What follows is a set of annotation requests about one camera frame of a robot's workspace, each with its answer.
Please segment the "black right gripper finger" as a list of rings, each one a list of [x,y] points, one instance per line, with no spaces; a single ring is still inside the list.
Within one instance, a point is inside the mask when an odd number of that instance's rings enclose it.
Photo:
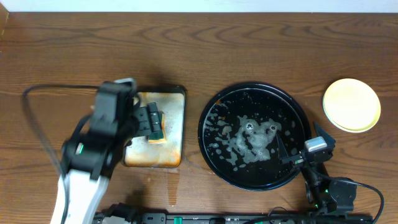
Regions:
[[[290,156],[287,154],[284,143],[282,142],[279,133],[276,133],[277,147],[279,149],[279,160],[281,164],[287,164],[290,162]]]
[[[313,122],[313,127],[317,136],[322,137],[325,140],[327,147],[335,147],[335,139],[332,138],[326,131],[324,131],[316,121]]]

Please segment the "green yellow sponge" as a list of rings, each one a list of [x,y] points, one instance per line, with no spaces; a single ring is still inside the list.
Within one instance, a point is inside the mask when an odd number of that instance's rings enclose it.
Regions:
[[[167,141],[165,133],[165,115],[163,113],[161,113],[160,115],[161,130],[159,132],[152,133],[148,137],[149,144],[162,144]]]

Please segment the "pale yellow plate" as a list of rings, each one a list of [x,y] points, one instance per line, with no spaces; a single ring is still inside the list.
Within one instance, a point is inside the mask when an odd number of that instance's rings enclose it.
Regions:
[[[333,82],[323,95],[322,105],[330,122],[349,133],[370,130],[381,116],[376,92],[365,82],[353,78]]]

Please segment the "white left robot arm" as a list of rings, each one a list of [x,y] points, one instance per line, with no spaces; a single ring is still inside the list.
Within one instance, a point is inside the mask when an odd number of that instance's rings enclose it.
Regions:
[[[172,149],[146,149],[141,167],[177,167],[182,158],[185,91],[180,86],[145,86],[132,78],[97,87],[93,114],[83,117],[62,146],[60,178],[52,223],[90,223],[117,163],[126,163],[126,144],[145,137],[164,144],[176,129]]]

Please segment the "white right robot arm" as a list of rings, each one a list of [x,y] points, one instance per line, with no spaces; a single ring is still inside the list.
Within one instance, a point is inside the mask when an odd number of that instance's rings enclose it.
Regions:
[[[292,168],[300,170],[308,201],[322,215],[346,215],[354,210],[357,186],[346,177],[330,177],[324,165],[333,157],[335,139],[314,122],[316,137],[304,142],[304,149],[290,158]]]

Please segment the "rectangular black soap tray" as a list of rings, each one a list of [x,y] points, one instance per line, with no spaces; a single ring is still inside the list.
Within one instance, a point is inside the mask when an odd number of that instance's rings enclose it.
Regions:
[[[144,87],[138,91],[141,105],[156,103],[165,115],[167,141],[149,144],[148,136],[132,138],[124,150],[121,163],[126,167],[178,167],[182,158],[185,91],[177,87]]]

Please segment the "round black tray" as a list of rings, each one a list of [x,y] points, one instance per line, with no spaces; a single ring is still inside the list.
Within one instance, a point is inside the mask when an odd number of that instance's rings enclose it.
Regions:
[[[296,156],[310,137],[301,106],[265,83],[221,90],[207,103],[198,124],[198,143],[209,168],[245,190],[272,190],[293,180],[300,171],[281,163],[277,141],[288,156]]]

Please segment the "black rail at table edge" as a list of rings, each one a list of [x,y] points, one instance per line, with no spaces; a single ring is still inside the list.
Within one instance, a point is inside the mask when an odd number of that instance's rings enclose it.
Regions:
[[[266,216],[255,215],[184,215],[165,213],[133,213],[128,217],[122,215],[105,215],[103,213],[94,216],[92,224],[107,223],[135,223],[135,224],[244,224],[244,223],[372,223],[371,217],[347,216],[310,217],[307,215],[283,215],[272,214]]]

